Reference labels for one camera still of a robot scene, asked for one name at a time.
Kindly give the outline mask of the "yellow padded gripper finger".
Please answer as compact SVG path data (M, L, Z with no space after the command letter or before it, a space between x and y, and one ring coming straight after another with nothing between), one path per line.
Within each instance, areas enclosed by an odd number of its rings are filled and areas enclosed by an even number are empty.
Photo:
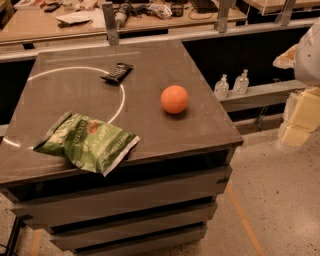
M279 149L298 149L320 126L320 88L291 93L278 132Z

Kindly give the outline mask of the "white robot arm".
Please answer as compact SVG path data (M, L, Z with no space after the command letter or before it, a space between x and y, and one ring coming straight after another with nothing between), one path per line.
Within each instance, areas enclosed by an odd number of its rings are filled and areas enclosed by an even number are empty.
M302 92L290 94L278 132L278 148L292 151L302 146L320 126L320 19L298 44L278 56L273 65L292 68L295 79L306 85Z

